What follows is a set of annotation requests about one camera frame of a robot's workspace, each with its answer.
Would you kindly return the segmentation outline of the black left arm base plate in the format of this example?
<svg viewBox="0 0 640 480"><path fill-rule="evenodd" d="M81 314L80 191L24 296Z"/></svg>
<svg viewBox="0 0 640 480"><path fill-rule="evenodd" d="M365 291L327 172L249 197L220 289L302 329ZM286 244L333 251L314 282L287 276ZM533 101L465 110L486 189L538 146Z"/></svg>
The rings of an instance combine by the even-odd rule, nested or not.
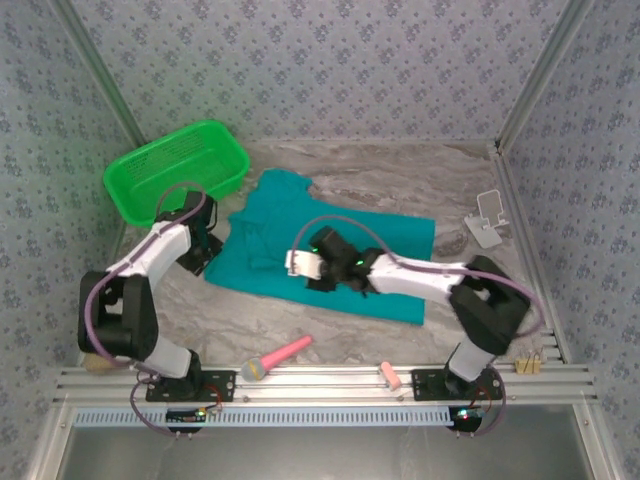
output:
<svg viewBox="0 0 640 480"><path fill-rule="evenodd" d="M147 387L145 400L150 403L217 403L234 399L234 370L203 370L182 379L161 377Z"/></svg>

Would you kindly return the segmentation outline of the pink toy microphone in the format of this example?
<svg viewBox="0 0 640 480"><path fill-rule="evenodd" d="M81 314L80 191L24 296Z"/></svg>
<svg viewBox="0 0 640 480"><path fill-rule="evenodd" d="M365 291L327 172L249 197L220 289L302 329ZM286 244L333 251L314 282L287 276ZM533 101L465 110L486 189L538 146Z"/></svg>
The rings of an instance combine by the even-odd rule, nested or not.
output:
<svg viewBox="0 0 640 480"><path fill-rule="evenodd" d="M300 351L309 347L312 342L312 336L305 335L268 354L246 361L240 370L242 379L246 382L261 381L272 369L296 356Z"/></svg>

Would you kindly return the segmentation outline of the aluminium mounting rail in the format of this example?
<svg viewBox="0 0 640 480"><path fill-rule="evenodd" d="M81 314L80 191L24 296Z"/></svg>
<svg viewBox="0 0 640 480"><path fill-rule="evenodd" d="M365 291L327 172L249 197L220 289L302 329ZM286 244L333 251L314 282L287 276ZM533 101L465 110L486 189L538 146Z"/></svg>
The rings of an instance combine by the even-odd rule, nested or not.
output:
<svg viewBox="0 0 640 480"><path fill-rule="evenodd" d="M388 406L412 404L414 365L395 367L402 388L392 392L376 366L284 366L264 380L236 381L234 406ZM498 364L510 405L590 404L598 401L589 369L584 365L547 363L533 375L518 374L511 364ZM65 368L57 375L53 401L74 406L120 407L128 404L136 382L131 371L104 375Z"/></svg>

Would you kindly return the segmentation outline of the white phone stand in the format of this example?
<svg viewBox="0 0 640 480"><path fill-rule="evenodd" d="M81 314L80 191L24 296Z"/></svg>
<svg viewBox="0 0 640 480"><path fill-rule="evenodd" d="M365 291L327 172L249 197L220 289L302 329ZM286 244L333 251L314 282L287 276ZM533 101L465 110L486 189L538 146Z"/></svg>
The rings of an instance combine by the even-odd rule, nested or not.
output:
<svg viewBox="0 0 640 480"><path fill-rule="evenodd" d="M490 249L502 243L497 231L505 227L509 221L505 217L505 210L499 190L489 190L476 197L478 214L469 214L464 223L482 249Z"/></svg>

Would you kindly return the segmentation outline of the green plastic basket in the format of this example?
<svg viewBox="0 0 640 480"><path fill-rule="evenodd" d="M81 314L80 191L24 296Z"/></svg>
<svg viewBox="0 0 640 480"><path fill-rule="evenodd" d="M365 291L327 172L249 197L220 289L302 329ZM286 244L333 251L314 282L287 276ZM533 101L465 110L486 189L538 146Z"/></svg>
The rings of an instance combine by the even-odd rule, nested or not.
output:
<svg viewBox="0 0 640 480"><path fill-rule="evenodd" d="M162 198L170 187L193 182L220 200L243 184L250 157L227 127L203 120L178 129L114 160L103 176L105 188L124 221L154 223L157 206L176 209L183 191Z"/></svg>

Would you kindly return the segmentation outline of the pink eraser block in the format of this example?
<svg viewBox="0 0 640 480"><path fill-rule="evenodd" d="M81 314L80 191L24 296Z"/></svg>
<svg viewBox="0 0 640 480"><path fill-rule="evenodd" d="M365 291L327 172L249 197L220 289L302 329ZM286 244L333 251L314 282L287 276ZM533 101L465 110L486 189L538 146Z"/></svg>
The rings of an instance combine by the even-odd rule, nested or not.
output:
<svg viewBox="0 0 640 480"><path fill-rule="evenodd" d="M384 378L385 385L390 391L396 391L402 386L401 379L389 362L382 362L379 365L379 372Z"/></svg>

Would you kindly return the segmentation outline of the teal t-shirt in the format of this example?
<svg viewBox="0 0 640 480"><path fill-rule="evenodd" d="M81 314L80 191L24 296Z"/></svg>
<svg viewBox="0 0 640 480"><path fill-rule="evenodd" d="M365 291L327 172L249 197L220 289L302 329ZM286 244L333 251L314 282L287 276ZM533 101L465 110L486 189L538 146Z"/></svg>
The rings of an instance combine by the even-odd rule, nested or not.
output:
<svg viewBox="0 0 640 480"><path fill-rule="evenodd" d="M376 233L402 256L429 260L436 223L429 218L338 207L311 197L312 181L297 173L270 169L261 175L245 208L229 217L231 232L204 279L242 293L284 299L341 313L421 325L425 301L397 294L362 296L344 285L334 292L308 289L286 273L284 261L299 230L322 216L351 218Z"/></svg>

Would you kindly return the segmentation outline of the aluminium side rail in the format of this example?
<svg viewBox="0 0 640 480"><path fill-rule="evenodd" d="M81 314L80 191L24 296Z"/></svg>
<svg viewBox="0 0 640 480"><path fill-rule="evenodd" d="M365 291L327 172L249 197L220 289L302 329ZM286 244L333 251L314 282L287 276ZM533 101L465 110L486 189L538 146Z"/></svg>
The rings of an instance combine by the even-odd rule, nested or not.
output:
<svg viewBox="0 0 640 480"><path fill-rule="evenodd" d="M544 268L531 232L524 205L518 194L516 182L510 170L510 165L501 151L500 143L489 143L489 152L495 164L499 190L507 210L507 216L512 226L516 248L524 269L525 277L534 293L542 304L545 325L552 331L559 351L558 360L565 364L572 363L572 356L560 317L555 308L551 289L544 275Z"/></svg>

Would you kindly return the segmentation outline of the aluminium frame post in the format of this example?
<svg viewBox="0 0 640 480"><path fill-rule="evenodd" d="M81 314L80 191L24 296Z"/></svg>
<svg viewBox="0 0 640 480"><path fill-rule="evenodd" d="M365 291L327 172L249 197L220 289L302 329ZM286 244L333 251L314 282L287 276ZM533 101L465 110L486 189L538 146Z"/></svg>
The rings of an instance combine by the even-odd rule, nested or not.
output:
<svg viewBox="0 0 640 480"><path fill-rule="evenodd" d="M594 4L595 0L567 0L496 138L499 154L505 154L513 146Z"/></svg>
<svg viewBox="0 0 640 480"><path fill-rule="evenodd" d="M71 0L47 0L123 133L135 147L146 139Z"/></svg>

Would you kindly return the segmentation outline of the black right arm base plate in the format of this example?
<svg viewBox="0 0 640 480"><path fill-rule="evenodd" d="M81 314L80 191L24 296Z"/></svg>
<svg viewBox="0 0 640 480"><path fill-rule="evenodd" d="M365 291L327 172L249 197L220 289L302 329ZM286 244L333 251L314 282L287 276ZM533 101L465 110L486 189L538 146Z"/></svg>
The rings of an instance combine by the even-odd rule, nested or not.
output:
<svg viewBox="0 0 640 480"><path fill-rule="evenodd" d="M486 400L504 397L499 375L491 368L485 368L473 381L463 380L445 368L414 369L410 380L416 401L471 401L479 393Z"/></svg>

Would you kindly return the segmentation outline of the tan sponge block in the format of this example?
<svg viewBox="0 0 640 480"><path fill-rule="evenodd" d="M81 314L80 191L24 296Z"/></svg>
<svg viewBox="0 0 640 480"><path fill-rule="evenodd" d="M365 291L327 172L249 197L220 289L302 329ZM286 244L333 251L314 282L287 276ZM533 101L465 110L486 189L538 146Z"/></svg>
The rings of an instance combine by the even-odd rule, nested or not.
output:
<svg viewBox="0 0 640 480"><path fill-rule="evenodd" d="M92 374L104 374L117 368L117 366L111 361L93 353L87 353L84 355L82 366L87 372Z"/></svg>

